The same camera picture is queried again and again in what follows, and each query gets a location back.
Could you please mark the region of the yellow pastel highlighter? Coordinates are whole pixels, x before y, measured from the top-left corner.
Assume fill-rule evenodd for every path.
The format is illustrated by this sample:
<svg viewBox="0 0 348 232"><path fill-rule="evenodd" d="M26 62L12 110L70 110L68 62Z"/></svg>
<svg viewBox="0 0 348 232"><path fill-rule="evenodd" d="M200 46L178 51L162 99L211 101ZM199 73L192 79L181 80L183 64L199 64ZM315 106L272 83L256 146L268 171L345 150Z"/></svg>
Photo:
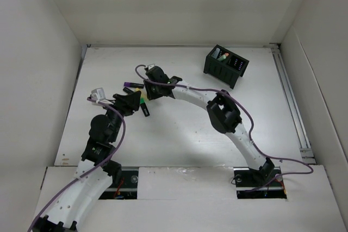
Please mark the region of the yellow pastel highlighter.
<svg viewBox="0 0 348 232"><path fill-rule="evenodd" d="M147 100L148 100L148 99L147 99L147 95L144 94L144 93L141 94L141 98L142 98L144 101L147 101Z"/></svg>

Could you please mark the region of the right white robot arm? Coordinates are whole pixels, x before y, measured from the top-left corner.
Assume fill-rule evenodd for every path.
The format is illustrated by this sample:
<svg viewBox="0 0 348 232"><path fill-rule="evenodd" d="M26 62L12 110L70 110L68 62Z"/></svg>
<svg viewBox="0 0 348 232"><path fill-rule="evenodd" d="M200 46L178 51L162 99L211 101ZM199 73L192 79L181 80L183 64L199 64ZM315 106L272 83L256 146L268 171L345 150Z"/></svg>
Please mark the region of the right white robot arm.
<svg viewBox="0 0 348 232"><path fill-rule="evenodd" d="M226 91L197 90L180 77L169 78L155 64L145 66L145 74L147 99L170 97L202 108L208 113L212 127L225 134L242 154L251 172L254 186L264 185L271 179L273 162L256 149L242 123L240 110Z"/></svg>

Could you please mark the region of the green pastel highlighter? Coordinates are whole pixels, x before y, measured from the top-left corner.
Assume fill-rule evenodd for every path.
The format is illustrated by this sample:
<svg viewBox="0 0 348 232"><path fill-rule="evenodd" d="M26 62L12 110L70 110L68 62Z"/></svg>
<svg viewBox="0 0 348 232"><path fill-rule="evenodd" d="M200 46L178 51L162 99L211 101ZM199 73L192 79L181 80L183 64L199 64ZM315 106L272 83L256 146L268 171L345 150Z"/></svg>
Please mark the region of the green pastel highlighter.
<svg viewBox="0 0 348 232"><path fill-rule="evenodd" d="M218 58L218 61L224 61L225 59L227 59L228 57L222 55Z"/></svg>

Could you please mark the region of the blue pastel highlighter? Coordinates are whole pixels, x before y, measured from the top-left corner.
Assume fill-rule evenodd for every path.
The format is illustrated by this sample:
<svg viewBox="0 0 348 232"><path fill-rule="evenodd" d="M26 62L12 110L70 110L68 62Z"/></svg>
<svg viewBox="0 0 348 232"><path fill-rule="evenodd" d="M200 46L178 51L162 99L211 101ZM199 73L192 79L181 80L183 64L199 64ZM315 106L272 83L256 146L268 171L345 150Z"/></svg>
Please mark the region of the blue pastel highlighter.
<svg viewBox="0 0 348 232"><path fill-rule="evenodd" d="M217 59L220 56L220 49L216 48L215 51L211 54L212 58Z"/></svg>

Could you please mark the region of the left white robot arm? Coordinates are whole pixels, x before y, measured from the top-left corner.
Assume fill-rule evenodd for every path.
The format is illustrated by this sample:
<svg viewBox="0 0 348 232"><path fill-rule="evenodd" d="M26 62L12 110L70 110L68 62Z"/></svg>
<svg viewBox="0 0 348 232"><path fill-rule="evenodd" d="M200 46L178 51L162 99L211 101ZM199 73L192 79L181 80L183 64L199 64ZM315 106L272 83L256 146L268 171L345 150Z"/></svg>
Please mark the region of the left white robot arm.
<svg viewBox="0 0 348 232"><path fill-rule="evenodd" d="M105 114L91 120L89 139L73 179L42 208L29 231L79 231L102 193L121 182L121 164L112 161L119 147L113 143L122 144L125 117L139 110L141 92L114 94L112 100L107 100L99 88L87 100L101 106Z"/></svg>

